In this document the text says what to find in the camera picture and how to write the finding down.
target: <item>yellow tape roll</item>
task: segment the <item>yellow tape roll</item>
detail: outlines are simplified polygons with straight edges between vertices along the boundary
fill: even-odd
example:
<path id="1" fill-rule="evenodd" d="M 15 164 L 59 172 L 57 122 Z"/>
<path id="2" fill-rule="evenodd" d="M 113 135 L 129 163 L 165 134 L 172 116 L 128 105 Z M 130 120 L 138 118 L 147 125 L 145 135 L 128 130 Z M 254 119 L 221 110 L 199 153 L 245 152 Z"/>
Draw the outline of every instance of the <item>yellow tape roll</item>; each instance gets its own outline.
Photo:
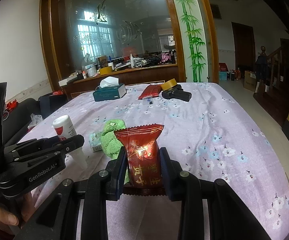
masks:
<path id="1" fill-rule="evenodd" d="M 104 68 L 100 68 L 100 75 L 105 75 L 105 74 L 109 74 L 112 72 L 112 67 L 104 67 Z"/>
<path id="2" fill-rule="evenodd" d="M 167 89 L 169 89 L 169 88 L 174 87 L 175 85 L 177 85 L 176 80 L 175 80 L 175 79 L 171 79 L 171 80 L 163 83 L 163 84 L 161 85 L 161 88 L 162 88 L 163 91 L 164 91 L 164 90 L 167 90 Z"/>

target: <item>green plush toy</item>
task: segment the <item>green plush toy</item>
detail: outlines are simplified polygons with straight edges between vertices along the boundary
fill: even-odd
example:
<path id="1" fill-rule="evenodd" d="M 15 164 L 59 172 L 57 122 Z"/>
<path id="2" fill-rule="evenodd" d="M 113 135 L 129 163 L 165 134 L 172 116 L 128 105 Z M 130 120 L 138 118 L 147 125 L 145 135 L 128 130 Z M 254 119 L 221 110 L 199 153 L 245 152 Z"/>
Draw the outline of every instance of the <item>green plush toy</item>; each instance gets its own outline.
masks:
<path id="1" fill-rule="evenodd" d="M 101 134 L 101 147 L 105 155 L 113 160 L 118 158 L 120 148 L 123 144 L 114 135 L 114 131 L 125 129 L 126 124 L 123 120 L 112 119 L 104 124 L 103 132 Z M 126 173 L 125 183 L 129 181 L 128 172 Z"/>

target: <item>human hand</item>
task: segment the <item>human hand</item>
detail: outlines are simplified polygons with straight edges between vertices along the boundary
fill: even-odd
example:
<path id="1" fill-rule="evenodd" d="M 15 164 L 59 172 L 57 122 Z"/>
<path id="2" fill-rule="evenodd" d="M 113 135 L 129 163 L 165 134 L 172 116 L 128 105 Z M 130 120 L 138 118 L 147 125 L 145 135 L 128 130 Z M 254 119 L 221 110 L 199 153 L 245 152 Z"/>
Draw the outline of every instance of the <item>human hand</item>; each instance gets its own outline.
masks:
<path id="1" fill-rule="evenodd" d="M 23 196 L 23 204 L 21 207 L 21 216 L 24 222 L 27 222 L 32 214 L 35 212 L 35 207 L 32 201 L 31 192 L 27 193 Z M 19 220 L 17 217 L 5 210 L 3 207 L 0 207 L 0 229 L 2 231 L 7 232 L 8 234 L 12 235 L 12 231 L 9 226 L 17 226 L 19 224 Z"/>

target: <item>barcode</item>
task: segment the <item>barcode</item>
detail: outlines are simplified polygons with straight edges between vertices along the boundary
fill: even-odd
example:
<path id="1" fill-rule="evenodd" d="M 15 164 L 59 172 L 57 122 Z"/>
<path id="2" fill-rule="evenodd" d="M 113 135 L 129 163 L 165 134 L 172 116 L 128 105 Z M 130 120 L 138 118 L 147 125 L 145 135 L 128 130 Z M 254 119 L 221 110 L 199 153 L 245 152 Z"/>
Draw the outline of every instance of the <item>barcode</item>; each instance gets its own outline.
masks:
<path id="1" fill-rule="evenodd" d="M 101 151 L 101 150 L 102 150 L 101 144 L 92 147 L 92 151 L 94 152 Z"/>

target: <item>tile floor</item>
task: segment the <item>tile floor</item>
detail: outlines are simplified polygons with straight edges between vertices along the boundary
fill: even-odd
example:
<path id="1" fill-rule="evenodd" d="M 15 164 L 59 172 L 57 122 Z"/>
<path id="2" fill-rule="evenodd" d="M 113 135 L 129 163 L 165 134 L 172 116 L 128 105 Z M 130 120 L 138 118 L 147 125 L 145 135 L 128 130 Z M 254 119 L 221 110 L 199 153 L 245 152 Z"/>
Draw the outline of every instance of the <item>tile floor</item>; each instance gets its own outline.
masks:
<path id="1" fill-rule="evenodd" d="M 281 126 L 257 103 L 252 96 L 253 92 L 243 88 L 243 80 L 220 81 L 219 85 L 240 104 L 266 135 L 289 179 L 289 141 Z"/>

